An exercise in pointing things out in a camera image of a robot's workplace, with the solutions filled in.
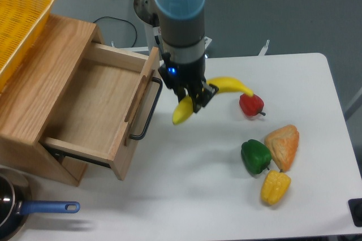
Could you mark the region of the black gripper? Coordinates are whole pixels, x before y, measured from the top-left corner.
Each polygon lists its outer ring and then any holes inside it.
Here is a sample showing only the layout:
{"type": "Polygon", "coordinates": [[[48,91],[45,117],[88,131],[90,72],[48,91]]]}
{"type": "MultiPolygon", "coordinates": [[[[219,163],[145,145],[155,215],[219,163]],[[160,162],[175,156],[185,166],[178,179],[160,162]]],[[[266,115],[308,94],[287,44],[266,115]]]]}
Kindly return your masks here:
{"type": "Polygon", "coordinates": [[[170,53],[163,53],[161,56],[163,64],[158,69],[161,78],[168,89],[172,89],[178,96],[178,102],[188,93],[194,113],[205,107],[218,93],[216,85],[206,82],[204,57],[190,63],[176,63],[171,61],[170,53]]]}

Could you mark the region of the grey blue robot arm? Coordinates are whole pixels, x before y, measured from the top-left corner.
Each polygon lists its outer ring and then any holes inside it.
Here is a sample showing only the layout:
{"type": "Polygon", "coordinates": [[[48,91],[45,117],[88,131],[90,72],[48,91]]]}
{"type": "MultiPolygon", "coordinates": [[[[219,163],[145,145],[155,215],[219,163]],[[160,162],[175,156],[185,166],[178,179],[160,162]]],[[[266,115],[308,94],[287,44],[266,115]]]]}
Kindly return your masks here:
{"type": "Polygon", "coordinates": [[[198,112],[218,92],[205,78],[205,0],[147,0],[151,23],[161,30],[162,80],[198,112]]]}

